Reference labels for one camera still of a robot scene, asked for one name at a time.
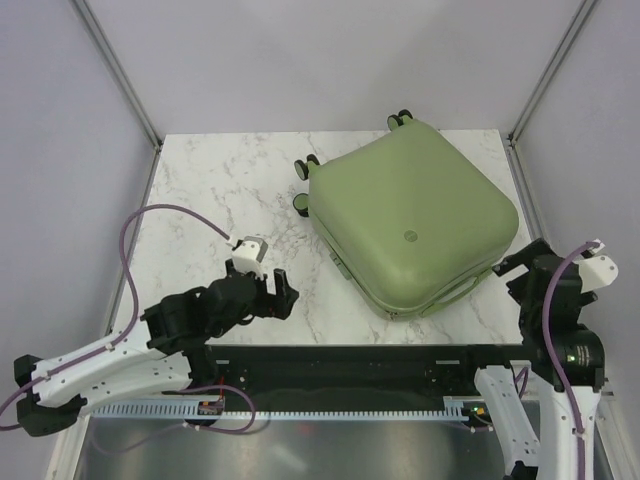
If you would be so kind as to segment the green hard-shell suitcase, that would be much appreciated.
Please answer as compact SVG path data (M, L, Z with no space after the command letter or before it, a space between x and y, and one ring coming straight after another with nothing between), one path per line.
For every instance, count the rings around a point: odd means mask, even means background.
M382 137L321 163L293 207L343 277L391 320L426 317L473 290L511 246L515 205L438 130L401 110Z

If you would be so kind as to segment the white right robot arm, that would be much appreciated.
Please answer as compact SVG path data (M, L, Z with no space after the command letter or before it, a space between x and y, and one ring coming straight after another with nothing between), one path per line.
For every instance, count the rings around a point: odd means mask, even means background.
M518 325L537 379L539 425L533 427L511 369L472 359L458 368L467 392L480 393L503 454L508 479L591 479L595 419L605 384L605 350L599 336L579 321L596 290L618 275L616 264L591 240L566 257L538 239L507 256L498 276L524 266L508 282L519 306Z

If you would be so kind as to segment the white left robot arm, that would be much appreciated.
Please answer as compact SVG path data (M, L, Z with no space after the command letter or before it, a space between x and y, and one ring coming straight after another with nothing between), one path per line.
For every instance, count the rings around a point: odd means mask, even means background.
M20 386L18 425L32 437L65 430L98 408L146 394L194 389L211 393L220 371L207 341L255 318L285 320L299 293L284 270L266 276L233 267L209 286L164 297L144 310L129 332L118 331L70 354L14 362Z

